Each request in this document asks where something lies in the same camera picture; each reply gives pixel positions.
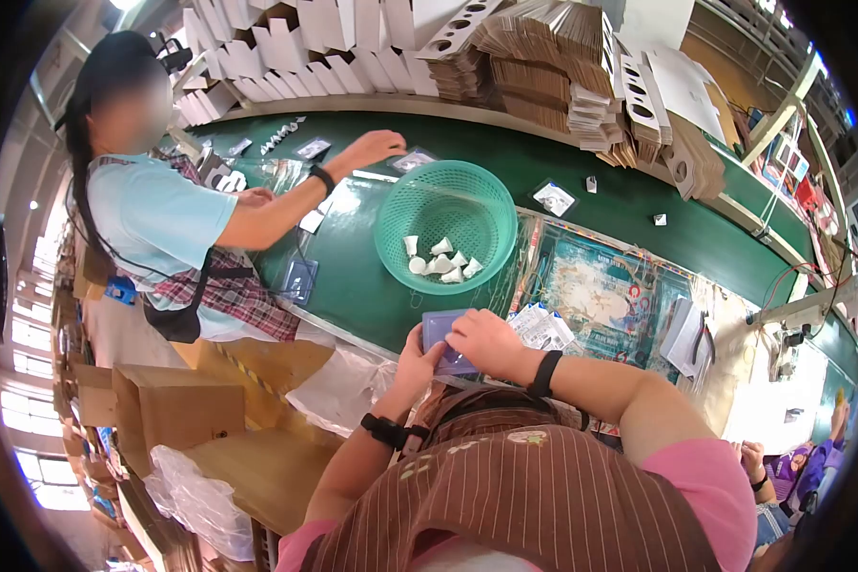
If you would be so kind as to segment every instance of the window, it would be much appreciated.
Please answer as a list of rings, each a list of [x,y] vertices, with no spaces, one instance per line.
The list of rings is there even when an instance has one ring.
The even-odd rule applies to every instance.
[[[11,429],[48,437],[63,437],[60,418],[49,401],[33,399],[10,391],[0,392],[3,424]]]
[[[14,298],[12,301],[12,311],[23,317],[51,323],[51,306],[45,306],[39,302],[29,302],[25,299]]]
[[[52,511],[88,511],[86,492],[80,487],[73,468],[66,460],[16,450],[19,468],[29,481],[34,497]]]
[[[35,326],[23,319],[12,319],[12,341],[34,349],[51,350],[51,330]]]
[[[12,352],[12,367],[20,373],[51,379],[54,377],[54,365],[44,359],[29,355],[23,351]]]
[[[34,258],[32,259],[32,267],[36,272],[41,273],[45,277],[54,278],[54,271],[57,265],[57,237],[53,239],[39,236],[34,244]]]

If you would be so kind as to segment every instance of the workbench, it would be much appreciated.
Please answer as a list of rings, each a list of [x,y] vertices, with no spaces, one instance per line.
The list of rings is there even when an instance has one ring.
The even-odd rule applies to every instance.
[[[222,155],[241,138],[249,137],[254,144],[244,160],[259,160],[260,144],[281,125],[296,120],[298,114],[212,123],[192,132],[201,142],[211,140],[213,148]],[[592,153],[512,129],[405,113],[308,112],[299,130],[263,158],[295,158],[294,149],[320,136],[333,144],[327,155],[330,159],[362,133],[382,128],[401,133],[409,145],[419,145],[439,158],[466,160],[485,167],[502,180],[519,207],[535,209],[537,205],[528,198],[528,192],[551,177],[581,198],[579,206],[565,217],[568,222],[645,248],[759,306],[764,303],[770,285],[790,267],[741,227],[696,201],[684,202],[674,187],[655,177],[635,169],[608,166]],[[754,216],[758,215],[766,204],[768,191],[730,157],[723,158],[725,194]],[[371,166],[367,171],[391,177],[399,175],[384,165]],[[596,194],[586,193],[583,187],[584,178],[592,175],[597,179]],[[366,189],[353,189],[352,196],[359,201],[356,212],[340,216],[342,210],[337,210],[337,220],[346,222],[335,225],[328,220],[318,231],[317,241],[311,245],[316,259],[324,260],[327,256],[343,261],[377,261],[370,237],[350,241],[344,235],[344,224],[350,224],[352,216],[373,218],[380,196],[369,194]],[[652,216],[660,213],[667,214],[667,226],[653,225]],[[368,221],[359,222],[368,225]],[[810,237],[793,212],[779,207],[770,226],[791,248],[812,259]],[[290,247],[282,241],[274,248],[285,252]],[[473,298],[468,293],[465,299],[450,296],[444,302],[436,302],[433,296],[425,296],[417,305],[409,289],[403,289],[383,269],[359,278],[319,272],[317,298],[313,297],[306,311],[394,352],[400,350],[406,331],[419,321],[423,311],[442,306],[463,307]],[[782,280],[772,305],[787,301],[793,282],[793,276]],[[839,385],[849,385],[849,380],[858,383],[858,350],[839,320],[830,317],[813,343],[831,359],[824,395],[831,399]]]

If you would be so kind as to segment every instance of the black wristband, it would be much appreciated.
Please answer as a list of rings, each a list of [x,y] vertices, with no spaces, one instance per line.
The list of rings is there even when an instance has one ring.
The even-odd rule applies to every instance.
[[[763,485],[766,484],[767,480],[769,480],[769,474],[768,473],[763,475],[763,480],[761,480],[757,484],[751,484],[750,487],[753,489],[754,492],[759,492],[759,490],[763,488]]]
[[[556,370],[556,364],[562,358],[560,349],[551,349],[546,352],[541,360],[540,367],[537,368],[537,375],[534,376],[534,382],[528,386],[528,395],[531,397],[550,397],[550,378]]]
[[[337,183],[334,182],[334,179],[327,174],[320,165],[312,165],[311,169],[308,171],[309,177],[318,177],[324,181],[325,186],[327,187],[327,196],[330,196],[330,193],[334,192],[334,188],[337,186]]]
[[[389,418],[376,418],[371,413],[366,413],[359,424],[372,435],[373,439],[388,445],[395,451],[403,449],[409,436],[406,428],[397,425]]]

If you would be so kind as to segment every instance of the clear plastic packaging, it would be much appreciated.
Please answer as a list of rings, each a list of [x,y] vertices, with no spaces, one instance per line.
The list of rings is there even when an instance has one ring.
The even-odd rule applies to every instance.
[[[156,445],[153,474],[143,480],[163,516],[174,518],[232,560],[254,560],[252,519],[232,502],[228,482],[207,479],[181,451]]]

